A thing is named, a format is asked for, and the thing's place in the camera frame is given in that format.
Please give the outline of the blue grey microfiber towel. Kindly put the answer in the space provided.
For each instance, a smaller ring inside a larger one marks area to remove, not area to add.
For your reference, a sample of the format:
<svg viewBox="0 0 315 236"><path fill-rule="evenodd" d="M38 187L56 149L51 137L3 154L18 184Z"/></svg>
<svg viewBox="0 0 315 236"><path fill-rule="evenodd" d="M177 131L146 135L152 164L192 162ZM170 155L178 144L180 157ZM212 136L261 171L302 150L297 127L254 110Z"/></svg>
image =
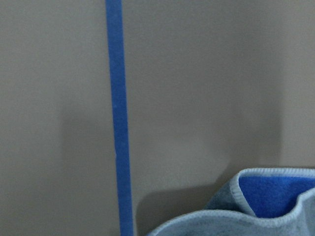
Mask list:
<svg viewBox="0 0 315 236"><path fill-rule="evenodd" d="M153 236L312 236L315 172L303 168L244 169L203 210L171 219Z"/></svg>

